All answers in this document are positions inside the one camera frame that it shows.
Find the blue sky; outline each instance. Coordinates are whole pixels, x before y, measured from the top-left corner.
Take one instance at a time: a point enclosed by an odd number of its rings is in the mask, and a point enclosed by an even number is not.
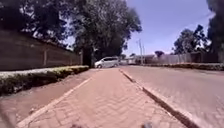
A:
[[[174,41],[184,28],[195,30],[198,24],[207,31],[212,17],[206,0],[127,0],[134,7],[142,21],[143,31],[134,33],[128,41],[125,54],[140,54],[136,43],[141,39],[145,54],[154,54],[156,50],[170,53]]]

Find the curb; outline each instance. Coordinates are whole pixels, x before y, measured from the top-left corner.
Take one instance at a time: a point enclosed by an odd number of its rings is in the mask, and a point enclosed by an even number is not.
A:
[[[36,112],[34,112],[32,115],[28,116],[27,118],[25,118],[24,120],[20,121],[19,123],[17,123],[17,127],[18,128],[23,128],[26,127],[27,125],[29,125],[32,120],[34,120],[36,117],[40,116],[41,114],[45,113],[48,109],[50,109],[51,107],[53,107],[54,105],[56,105],[57,103],[59,103],[60,101],[62,101],[64,98],[66,98],[68,95],[70,95],[72,92],[74,92],[75,90],[77,90],[78,88],[80,88],[81,86],[85,85],[88,81],[90,81],[92,79],[92,77],[88,78],[87,80],[83,81],[81,84],[79,84],[78,86],[70,89],[68,92],[64,93],[61,97],[53,100],[52,102],[50,102],[48,105],[40,108],[39,110],[37,110]]]
[[[131,82],[138,84],[142,88],[142,91],[152,98],[159,106],[164,108],[168,113],[174,116],[177,120],[179,120],[183,125],[187,128],[213,128],[210,124],[205,121],[202,121],[198,117],[192,115],[186,110],[181,109],[180,107],[171,103],[166,97],[160,95],[156,91],[150,89],[149,87],[144,87],[138,81],[136,81],[131,75],[122,69],[119,70],[127,79]]]

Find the road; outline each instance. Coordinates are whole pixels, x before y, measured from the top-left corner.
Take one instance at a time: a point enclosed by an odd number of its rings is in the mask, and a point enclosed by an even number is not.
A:
[[[224,127],[223,73],[140,66],[122,69],[212,127]]]

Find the shrub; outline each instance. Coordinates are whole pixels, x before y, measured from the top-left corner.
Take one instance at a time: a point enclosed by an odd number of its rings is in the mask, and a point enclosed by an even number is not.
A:
[[[78,74],[86,70],[88,70],[88,66],[69,66],[0,77],[0,95],[17,93],[32,87],[54,83],[68,75]]]
[[[224,64],[185,63],[185,64],[151,64],[148,66],[224,71]]]

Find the white car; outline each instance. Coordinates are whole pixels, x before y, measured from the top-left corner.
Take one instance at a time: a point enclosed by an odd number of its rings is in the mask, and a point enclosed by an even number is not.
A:
[[[117,57],[105,57],[95,63],[95,68],[111,68],[119,65]]]

